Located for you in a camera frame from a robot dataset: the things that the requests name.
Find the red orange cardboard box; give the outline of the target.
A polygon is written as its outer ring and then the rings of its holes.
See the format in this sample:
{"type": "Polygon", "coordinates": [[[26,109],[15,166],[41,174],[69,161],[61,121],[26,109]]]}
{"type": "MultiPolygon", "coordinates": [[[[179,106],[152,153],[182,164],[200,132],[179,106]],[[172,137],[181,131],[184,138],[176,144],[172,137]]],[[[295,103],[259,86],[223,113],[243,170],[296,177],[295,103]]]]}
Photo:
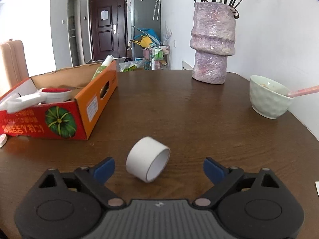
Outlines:
{"type": "Polygon", "coordinates": [[[67,88],[72,99],[61,103],[37,104],[16,113],[1,111],[1,133],[62,140],[87,140],[107,102],[117,88],[117,65],[112,62],[95,79],[100,63],[29,77],[1,97],[1,103],[17,93],[33,94],[41,88],[67,88]]]}

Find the white tape roll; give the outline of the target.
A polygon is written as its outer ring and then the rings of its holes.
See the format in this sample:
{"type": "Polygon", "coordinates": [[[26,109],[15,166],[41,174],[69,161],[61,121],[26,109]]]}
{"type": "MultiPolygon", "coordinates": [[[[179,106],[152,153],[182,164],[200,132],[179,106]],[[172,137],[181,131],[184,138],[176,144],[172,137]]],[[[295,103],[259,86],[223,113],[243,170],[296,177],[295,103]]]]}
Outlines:
{"type": "Polygon", "coordinates": [[[130,150],[127,172],[145,183],[153,182],[164,170],[170,158],[170,148],[152,137],[140,139],[130,150]]]}

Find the small white round lid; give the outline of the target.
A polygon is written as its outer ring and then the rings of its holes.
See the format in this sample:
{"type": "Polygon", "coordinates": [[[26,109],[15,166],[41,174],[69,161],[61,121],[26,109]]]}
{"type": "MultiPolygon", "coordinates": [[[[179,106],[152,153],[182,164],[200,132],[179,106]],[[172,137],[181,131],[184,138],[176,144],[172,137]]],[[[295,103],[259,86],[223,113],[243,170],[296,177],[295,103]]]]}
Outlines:
{"type": "Polygon", "coordinates": [[[6,144],[7,140],[8,140],[8,137],[6,134],[0,135],[0,148],[2,148],[6,144]]]}

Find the pale green ceramic bowl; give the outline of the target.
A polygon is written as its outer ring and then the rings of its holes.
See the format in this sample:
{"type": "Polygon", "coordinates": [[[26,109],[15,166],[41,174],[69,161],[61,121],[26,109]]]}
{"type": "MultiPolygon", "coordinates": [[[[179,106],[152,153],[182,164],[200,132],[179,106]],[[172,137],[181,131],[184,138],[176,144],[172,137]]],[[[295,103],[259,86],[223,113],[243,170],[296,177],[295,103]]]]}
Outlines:
{"type": "Polygon", "coordinates": [[[288,97],[290,92],[284,85],[260,76],[251,75],[249,81],[249,97],[252,108],[261,116],[277,119],[292,104],[294,98],[288,97]]]}

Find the white red lint brush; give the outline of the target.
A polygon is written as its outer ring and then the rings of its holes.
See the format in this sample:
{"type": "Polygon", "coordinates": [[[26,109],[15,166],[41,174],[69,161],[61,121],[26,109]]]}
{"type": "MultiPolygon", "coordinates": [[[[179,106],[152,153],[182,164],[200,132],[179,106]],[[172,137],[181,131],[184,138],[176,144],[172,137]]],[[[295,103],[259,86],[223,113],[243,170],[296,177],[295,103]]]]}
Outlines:
{"type": "Polygon", "coordinates": [[[41,88],[36,95],[40,95],[41,104],[61,103],[72,99],[71,90],[67,88],[41,88]]]}

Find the white nasal spray bottle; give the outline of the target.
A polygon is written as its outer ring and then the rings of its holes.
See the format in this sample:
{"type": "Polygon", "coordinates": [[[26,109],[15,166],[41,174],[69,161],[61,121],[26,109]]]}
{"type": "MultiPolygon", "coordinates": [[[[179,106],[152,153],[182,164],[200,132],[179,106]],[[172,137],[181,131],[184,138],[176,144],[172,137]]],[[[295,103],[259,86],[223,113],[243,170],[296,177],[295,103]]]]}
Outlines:
{"type": "Polygon", "coordinates": [[[35,106],[45,100],[45,96],[40,93],[27,94],[19,96],[14,93],[1,103],[1,111],[5,110],[8,114],[16,113],[28,107],[35,106]]]}

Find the pink spoon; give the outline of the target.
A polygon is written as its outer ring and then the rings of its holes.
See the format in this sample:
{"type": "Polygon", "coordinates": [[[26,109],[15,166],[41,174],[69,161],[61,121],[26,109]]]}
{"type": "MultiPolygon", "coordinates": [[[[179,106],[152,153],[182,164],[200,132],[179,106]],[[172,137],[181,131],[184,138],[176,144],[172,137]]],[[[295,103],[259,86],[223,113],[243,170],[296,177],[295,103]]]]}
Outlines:
{"type": "Polygon", "coordinates": [[[304,88],[298,91],[290,91],[287,93],[287,97],[290,98],[295,98],[295,97],[300,97],[300,96],[305,96],[313,93],[318,93],[319,92],[319,86],[312,86],[308,88],[304,88]]]}

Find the green snack bag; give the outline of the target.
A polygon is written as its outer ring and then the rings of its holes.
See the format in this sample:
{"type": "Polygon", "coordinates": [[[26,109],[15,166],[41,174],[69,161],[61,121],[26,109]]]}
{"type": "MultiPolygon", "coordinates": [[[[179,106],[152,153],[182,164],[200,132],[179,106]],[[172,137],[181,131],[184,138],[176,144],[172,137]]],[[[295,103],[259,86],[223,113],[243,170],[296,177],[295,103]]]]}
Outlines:
{"type": "Polygon", "coordinates": [[[128,61],[119,63],[119,70],[121,72],[130,72],[135,70],[144,69],[144,61],[128,61]]]}

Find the green spray bottle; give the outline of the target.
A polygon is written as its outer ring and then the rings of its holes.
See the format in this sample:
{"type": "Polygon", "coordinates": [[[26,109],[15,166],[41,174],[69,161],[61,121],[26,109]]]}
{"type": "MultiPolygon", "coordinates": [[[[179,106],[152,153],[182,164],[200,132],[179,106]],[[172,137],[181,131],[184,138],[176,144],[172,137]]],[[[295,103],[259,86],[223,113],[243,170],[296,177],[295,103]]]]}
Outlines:
{"type": "Polygon", "coordinates": [[[95,79],[99,74],[101,74],[102,71],[105,70],[112,63],[113,59],[114,59],[114,56],[108,55],[106,59],[102,62],[101,66],[99,66],[96,69],[96,72],[94,73],[92,79],[95,79]]]}

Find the white flat board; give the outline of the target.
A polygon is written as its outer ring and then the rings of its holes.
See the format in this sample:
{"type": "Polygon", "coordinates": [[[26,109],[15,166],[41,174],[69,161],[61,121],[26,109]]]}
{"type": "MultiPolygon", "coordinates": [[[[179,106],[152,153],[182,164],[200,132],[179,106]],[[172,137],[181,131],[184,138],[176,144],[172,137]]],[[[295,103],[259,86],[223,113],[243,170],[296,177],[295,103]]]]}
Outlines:
{"type": "Polygon", "coordinates": [[[183,70],[191,70],[193,69],[193,67],[191,65],[189,65],[187,62],[182,61],[182,69],[183,70]]]}

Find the pink hard-shell suitcase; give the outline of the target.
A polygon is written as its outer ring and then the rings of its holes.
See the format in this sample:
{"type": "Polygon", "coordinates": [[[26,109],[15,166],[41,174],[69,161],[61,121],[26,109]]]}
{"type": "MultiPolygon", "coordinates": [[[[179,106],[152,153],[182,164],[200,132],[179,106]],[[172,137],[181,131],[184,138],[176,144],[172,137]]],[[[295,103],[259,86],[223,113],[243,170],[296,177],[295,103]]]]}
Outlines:
{"type": "Polygon", "coordinates": [[[1,96],[29,77],[21,40],[1,44],[1,96]]]}

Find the purple textured vase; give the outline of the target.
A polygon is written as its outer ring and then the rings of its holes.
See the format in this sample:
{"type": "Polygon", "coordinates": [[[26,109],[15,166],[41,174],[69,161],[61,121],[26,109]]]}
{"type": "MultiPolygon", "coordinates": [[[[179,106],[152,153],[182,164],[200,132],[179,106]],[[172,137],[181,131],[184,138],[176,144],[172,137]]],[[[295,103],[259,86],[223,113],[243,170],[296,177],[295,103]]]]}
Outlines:
{"type": "Polygon", "coordinates": [[[208,84],[224,84],[228,57],[235,54],[237,10],[217,2],[196,2],[194,8],[192,77],[208,84]]]}

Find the dark brown entrance door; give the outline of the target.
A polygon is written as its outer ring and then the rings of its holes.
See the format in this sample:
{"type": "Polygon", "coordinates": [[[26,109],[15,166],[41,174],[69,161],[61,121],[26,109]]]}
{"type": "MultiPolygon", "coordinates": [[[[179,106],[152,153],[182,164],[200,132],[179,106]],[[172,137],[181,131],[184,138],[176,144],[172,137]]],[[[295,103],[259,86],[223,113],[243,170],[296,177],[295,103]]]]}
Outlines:
{"type": "Polygon", "coordinates": [[[127,0],[89,0],[93,61],[125,58],[128,48],[127,0]]]}

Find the grey refrigerator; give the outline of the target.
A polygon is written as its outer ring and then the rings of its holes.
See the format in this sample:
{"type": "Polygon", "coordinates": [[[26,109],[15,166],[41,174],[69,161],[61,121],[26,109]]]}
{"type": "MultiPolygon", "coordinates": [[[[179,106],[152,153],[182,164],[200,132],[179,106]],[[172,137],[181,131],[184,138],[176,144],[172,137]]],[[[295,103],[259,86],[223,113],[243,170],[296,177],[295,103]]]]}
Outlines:
{"type": "Polygon", "coordinates": [[[160,16],[153,21],[155,0],[131,0],[131,41],[141,40],[143,32],[151,29],[160,40],[160,16]]]}

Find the white umbrella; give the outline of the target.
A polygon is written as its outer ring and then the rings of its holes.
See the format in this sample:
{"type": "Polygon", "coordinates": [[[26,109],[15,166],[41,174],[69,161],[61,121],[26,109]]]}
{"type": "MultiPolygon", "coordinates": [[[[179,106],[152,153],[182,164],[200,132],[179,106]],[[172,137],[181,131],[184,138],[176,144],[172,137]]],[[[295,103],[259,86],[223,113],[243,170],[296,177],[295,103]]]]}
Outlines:
{"type": "Polygon", "coordinates": [[[160,3],[161,0],[155,0],[155,7],[154,7],[154,13],[153,13],[153,21],[154,20],[159,20],[159,15],[160,15],[160,3]]]}

